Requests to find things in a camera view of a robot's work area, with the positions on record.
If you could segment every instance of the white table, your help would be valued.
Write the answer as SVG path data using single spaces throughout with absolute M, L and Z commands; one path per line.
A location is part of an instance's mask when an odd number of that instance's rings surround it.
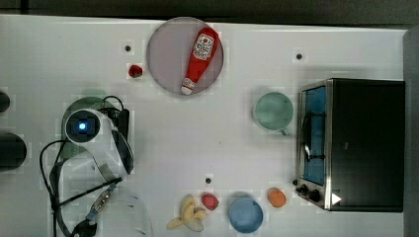
M 51 236 L 39 154 L 60 137 L 65 109 L 91 94 L 87 89 L 121 97 L 132 112 L 135 168 L 123 185 L 145 201 L 156 237 L 240 236 L 226 215 L 237 192 L 250 194 L 265 211 L 253 236 L 402 236 L 402 213 L 327 212 L 297 197 L 295 135 L 263 131 L 251 110 L 266 88 L 288 95 L 296 109 L 299 88 L 317 80 L 402 80 L 404 31 L 213 24 L 225 50 L 222 72 L 204 93 L 182 97 L 165 92 L 147 72 L 126 80 L 126 64 L 145 65 L 148 39 L 161 24 L 0 16 L 0 87 L 12 98 L 0 129 L 20 134 L 29 147 L 21 168 L 0 174 L 2 236 Z M 126 43 L 132 52 L 124 52 Z M 270 187 L 285 191 L 285 207 L 269 207 Z M 220 199 L 205 231 L 166 230 L 182 197 L 205 190 Z

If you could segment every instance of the red ball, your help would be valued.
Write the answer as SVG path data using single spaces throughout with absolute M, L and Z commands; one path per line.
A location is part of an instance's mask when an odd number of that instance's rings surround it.
M 142 75 L 142 68 L 138 65 L 132 65 L 129 68 L 128 74 L 132 78 L 140 77 Z
M 212 194 L 205 194 L 201 197 L 201 201 L 203 202 L 203 205 L 208 209 L 208 210 L 214 210 L 218 207 L 218 199 L 212 195 Z

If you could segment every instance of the black cylinder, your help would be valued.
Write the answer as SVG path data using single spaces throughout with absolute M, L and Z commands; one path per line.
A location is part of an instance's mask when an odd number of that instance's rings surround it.
M 0 92 L 0 112 L 5 112 L 9 106 L 10 98 L 4 92 Z
M 18 168 L 26 156 L 27 147 L 21 137 L 12 133 L 0 134 L 0 172 Z

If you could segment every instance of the orange ball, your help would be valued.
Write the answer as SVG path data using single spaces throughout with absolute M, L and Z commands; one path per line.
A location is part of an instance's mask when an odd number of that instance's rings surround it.
M 287 197 L 280 190 L 272 189 L 268 193 L 268 200 L 273 207 L 279 208 L 286 204 Z

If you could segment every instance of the blue bowl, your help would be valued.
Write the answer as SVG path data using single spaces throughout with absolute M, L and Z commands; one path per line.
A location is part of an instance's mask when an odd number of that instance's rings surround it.
M 236 200 L 228 214 L 231 225 L 240 233 L 255 232 L 263 221 L 261 206 L 250 197 Z

